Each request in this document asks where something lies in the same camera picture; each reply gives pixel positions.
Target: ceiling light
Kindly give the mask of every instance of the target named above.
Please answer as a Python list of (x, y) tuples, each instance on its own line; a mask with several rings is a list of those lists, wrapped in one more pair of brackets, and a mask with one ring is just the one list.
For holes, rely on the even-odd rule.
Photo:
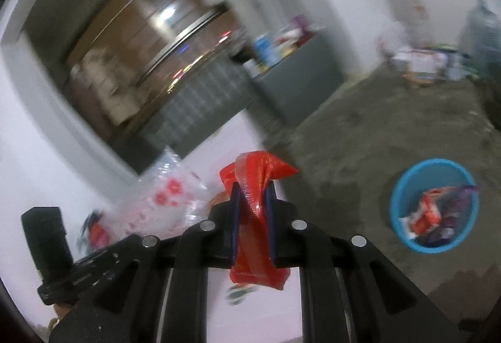
[(167, 19), (171, 18), (172, 15), (174, 15), (174, 12), (176, 12), (176, 8), (174, 7), (174, 5), (171, 5), (165, 8), (158, 17), (162, 19), (162, 21), (167, 21)]

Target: clutter pile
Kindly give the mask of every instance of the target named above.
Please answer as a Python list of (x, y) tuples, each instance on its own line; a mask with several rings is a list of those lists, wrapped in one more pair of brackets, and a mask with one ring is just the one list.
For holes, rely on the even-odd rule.
[(421, 0), (389, 0), (395, 22), (377, 39), (377, 48), (403, 77), (417, 86), (467, 76), (496, 80), (501, 69), (501, 22), (485, 0), (467, 18), (457, 46), (433, 42)]
[(424, 247), (454, 240), (467, 223), (476, 186), (448, 186), (425, 191), (418, 209), (400, 219), (405, 235)]
[(315, 34), (315, 28), (304, 15), (294, 17), (291, 24), (283, 28), (275, 38), (269, 33), (259, 36), (248, 44), (245, 31), (240, 27), (232, 34), (234, 50), (232, 60), (242, 64), (250, 77), (256, 77), (279, 64), (284, 58), (304, 45)]

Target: black bracket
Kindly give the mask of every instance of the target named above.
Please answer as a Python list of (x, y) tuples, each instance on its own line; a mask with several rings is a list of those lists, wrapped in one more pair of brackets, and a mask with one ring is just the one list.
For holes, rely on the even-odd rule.
[[(276, 198), (273, 183), (264, 197), (274, 265), (300, 268), (305, 343), (460, 341), (456, 327), (367, 239), (329, 237), (300, 220), (294, 205)], [(56, 266), (56, 277), (40, 262), (45, 255), (32, 252), (49, 279), (39, 287), (43, 302), (75, 304), (50, 342), (205, 342), (207, 268), (234, 265), (244, 208), (235, 184), (229, 202), (182, 236), (132, 235), (64, 274)], [(25, 231), (32, 230), (26, 217)], [(37, 237), (27, 232), (28, 244)]]

